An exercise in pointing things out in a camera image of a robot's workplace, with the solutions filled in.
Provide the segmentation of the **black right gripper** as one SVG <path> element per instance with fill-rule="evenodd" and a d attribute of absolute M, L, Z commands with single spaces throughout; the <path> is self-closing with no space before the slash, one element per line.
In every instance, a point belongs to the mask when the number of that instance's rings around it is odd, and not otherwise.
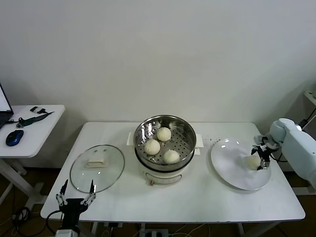
<path fill-rule="evenodd" d="M 268 169 L 270 166 L 270 149 L 266 145 L 254 145 L 251 150 L 251 155 L 254 155 L 255 153 L 258 153 L 259 157 L 261 158 L 257 170 Z"/>

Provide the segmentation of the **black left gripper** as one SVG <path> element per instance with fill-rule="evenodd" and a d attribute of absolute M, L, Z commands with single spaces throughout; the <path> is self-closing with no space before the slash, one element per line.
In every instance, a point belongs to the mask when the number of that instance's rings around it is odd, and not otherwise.
<path fill-rule="evenodd" d="M 68 198 L 65 199 L 68 179 L 61 187 L 60 192 L 56 194 L 56 200 L 59 205 L 59 210 L 64 214 L 60 230 L 78 230 L 79 217 L 88 209 L 88 206 L 96 199 L 95 185 L 91 180 L 89 194 L 83 198 Z"/>

